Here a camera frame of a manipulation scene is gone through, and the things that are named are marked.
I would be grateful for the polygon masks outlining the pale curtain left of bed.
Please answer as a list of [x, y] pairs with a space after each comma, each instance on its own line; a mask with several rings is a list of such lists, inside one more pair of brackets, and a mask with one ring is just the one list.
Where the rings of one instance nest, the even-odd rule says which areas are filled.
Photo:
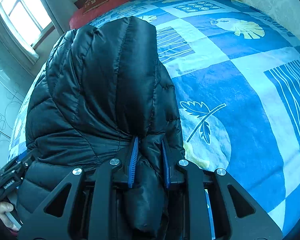
[[70, 29], [69, 21], [77, 11], [71, 0], [40, 0], [59, 35]]

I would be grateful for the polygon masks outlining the pale curtain by wardrobe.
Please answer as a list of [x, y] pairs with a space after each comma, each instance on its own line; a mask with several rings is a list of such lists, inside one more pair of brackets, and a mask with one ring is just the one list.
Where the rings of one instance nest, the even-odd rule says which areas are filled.
[[30, 71], [39, 60], [39, 55], [17, 32], [1, 4], [0, 41], [11, 55], [28, 71]]

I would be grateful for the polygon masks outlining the blue patterned bed sheet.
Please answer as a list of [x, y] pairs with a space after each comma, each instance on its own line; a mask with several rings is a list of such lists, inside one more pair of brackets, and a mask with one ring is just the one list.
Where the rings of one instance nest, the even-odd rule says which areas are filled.
[[[130, 4], [87, 25], [134, 16], [156, 27], [159, 60], [175, 87], [182, 159], [207, 171], [225, 169], [277, 224], [282, 239], [297, 239], [300, 45], [261, 13], [230, 0]], [[133, 239], [119, 207], [130, 189], [115, 189], [115, 239]]]

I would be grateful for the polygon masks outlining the left window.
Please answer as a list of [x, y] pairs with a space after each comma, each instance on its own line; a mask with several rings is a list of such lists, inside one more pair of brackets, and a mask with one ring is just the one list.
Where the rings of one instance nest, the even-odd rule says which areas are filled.
[[0, 14], [19, 43], [34, 50], [55, 29], [40, 0], [0, 0]]

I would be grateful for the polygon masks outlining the red pillow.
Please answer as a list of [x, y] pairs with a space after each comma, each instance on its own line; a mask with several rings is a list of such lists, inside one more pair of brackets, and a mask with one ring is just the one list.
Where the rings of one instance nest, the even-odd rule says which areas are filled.
[[70, 29], [78, 29], [94, 20], [95, 18], [129, 1], [130, 0], [109, 0], [108, 2], [104, 3], [94, 10], [87, 12], [86, 14], [83, 14], [84, 9], [82, 7], [71, 16], [69, 21]]

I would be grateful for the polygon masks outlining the glass sliding wardrobe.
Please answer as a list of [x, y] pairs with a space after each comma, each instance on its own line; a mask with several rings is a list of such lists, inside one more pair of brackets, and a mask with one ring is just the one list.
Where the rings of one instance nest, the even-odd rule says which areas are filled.
[[7, 163], [14, 122], [33, 80], [0, 39], [0, 168]]

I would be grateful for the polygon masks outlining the brown embroidered small cushion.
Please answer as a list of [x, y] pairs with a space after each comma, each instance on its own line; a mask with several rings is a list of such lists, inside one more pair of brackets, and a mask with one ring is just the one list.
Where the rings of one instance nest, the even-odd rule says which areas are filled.
[[96, 9], [97, 7], [103, 5], [104, 3], [108, 2], [109, 0], [87, 0], [83, 7], [83, 14]]

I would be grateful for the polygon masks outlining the black quilted down jacket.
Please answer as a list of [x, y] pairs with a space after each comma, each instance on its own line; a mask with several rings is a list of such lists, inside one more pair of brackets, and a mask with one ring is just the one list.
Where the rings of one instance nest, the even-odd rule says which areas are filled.
[[170, 239], [180, 211], [164, 188], [161, 142], [183, 158], [175, 87], [157, 49], [156, 27], [124, 17], [68, 31], [32, 92], [26, 146], [34, 154], [17, 193], [22, 222], [74, 167], [93, 174], [140, 139], [133, 188], [119, 201], [133, 239]]

